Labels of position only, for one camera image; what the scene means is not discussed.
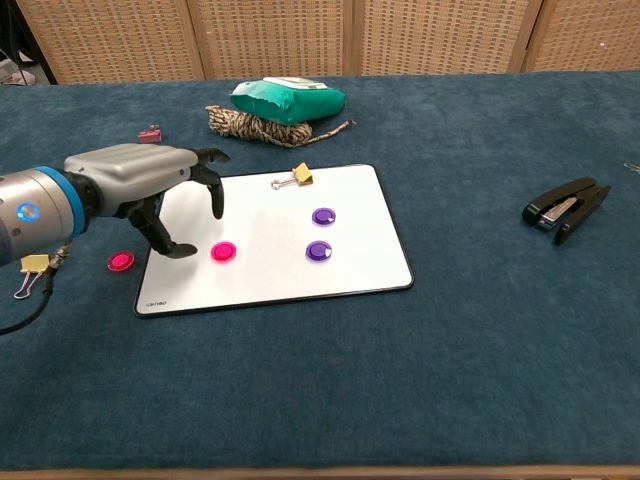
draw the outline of green bag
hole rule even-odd
[[[281,125],[294,125],[339,113],[346,95],[322,82],[297,77],[265,77],[240,83],[231,103],[240,111]]]

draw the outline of small red object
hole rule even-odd
[[[158,143],[162,141],[162,130],[158,125],[151,125],[147,130],[138,133],[140,143]]]
[[[231,242],[220,242],[211,249],[211,258],[218,262],[231,260],[236,256],[236,246]]]
[[[112,272],[124,272],[129,270],[135,262],[135,256],[131,252],[118,252],[109,259],[107,268]]]

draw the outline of gold binder clip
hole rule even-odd
[[[273,180],[271,182],[271,188],[279,190],[280,187],[297,183],[300,186],[311,185],[313,183],[313,175],[311,170],[307,167],[307,164],[302,162],[296,168],[292,170],[293,175],[287,180]]]
[[[24,281],[22,282],[20,289],[13,294],[13,298],[16,300],[24,300],[31,296],[31,289],[33,288],[33,285],[35,285],[49,266],[49,255],[46,253],[29,255],[28,257],[24,257],[20,263],[22,264],[20,273],[25,273],[26,275],[24,276]],[[29,283],[29,278],[31,278],[31,274],[34,273],[36,276],[31,280],[31,283]]]

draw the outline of woven screen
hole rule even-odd
[[[344,0],[190,0],[207,78],[342,75]]]
[[[526,70],[639,69],[640,0],[557,1],[540,35]]]
[[[186,0],[18,0],[61,84],[203,79]]]
[[[362,1],[360,63],[365,75],[506,72],[529,4],[529,0]]]

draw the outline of black stapler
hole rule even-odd
[[[602,203],[609,190],[609,185],[597,186],[595,178],[579,178],[533,200],[522,211],[522,219],[529,225],[551,230],[564,215],[570,214],[554,238],[554,243],[561,245]]]

